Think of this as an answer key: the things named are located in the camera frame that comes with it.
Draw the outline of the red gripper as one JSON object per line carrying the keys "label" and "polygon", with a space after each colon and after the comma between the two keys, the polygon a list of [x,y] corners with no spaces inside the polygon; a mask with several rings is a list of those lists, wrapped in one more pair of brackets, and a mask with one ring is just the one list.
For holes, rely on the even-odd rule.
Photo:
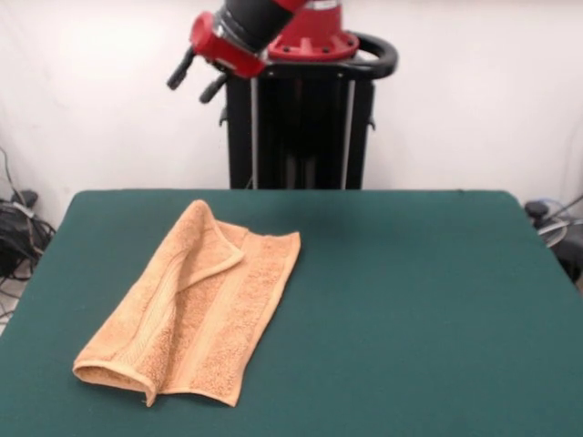
{"label": "red gripper", "polygon": [[[176,90],[186,78],[195,54],[224,67],[228,72],[243,78],[258,76],[266,64],[256,55],[236,46],[224,34],[219,34],[217,18],[203,12],[195,19],[189,38],[189,47],[167,81],[170,90]],[[199,96],[201,104],[208,104],[227,83],[227,75],[220,74]]]}

